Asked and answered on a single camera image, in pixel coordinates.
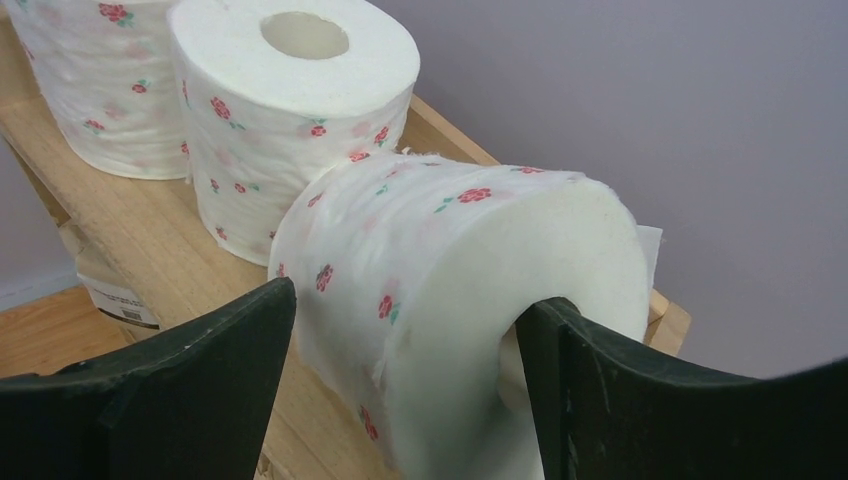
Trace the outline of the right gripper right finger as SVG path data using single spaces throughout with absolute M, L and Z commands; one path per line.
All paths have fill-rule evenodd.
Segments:
M 533 304 L 517 339 L 548 479 L 843 479 L 847 363 L 760 380 Z

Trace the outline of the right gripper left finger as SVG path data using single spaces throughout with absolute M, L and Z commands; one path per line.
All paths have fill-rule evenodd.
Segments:
M 5 479 L 250 479 L 296 312 L 277 278 L 51 375 L 1 382 Z

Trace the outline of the white toilet paper roll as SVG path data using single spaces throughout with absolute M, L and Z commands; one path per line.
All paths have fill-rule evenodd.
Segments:
M 300 359 L 407 479 L 538 479 L 510 331 L 570 300 L 641 341 L 662 232 L 580 172 L 379 154 L 310 183 L 272 242 Z

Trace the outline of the patterned paper roll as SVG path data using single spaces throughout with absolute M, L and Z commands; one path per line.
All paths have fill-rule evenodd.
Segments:
M 11 23 L 70 148 L 121 177 L 185 176 L 169 1 L 7 1 Z
M 167 22 L 202 224 L 266 266 L 309 183 L 395 148 L 418 46 L 367 1 L 180 1 Z

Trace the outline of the brown roll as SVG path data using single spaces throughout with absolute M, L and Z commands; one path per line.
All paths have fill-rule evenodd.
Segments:
M 94 306 L 128 341 L 142 341 L 160 332 L 156 316 L 75 223 L 64 223 L 59 234 Z

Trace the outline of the wooden shelf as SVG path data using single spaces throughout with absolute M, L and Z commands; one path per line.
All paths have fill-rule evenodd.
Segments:
M 1 18 L 1 131 L 162 326 L 180 325 L 266 280 L 263 267 L 217 245 L 190 185 L 113 176 L 70 149 L 8 15 Z M 390 479 L 393 472 L 350 410 L 290 352 L 257 475 Z

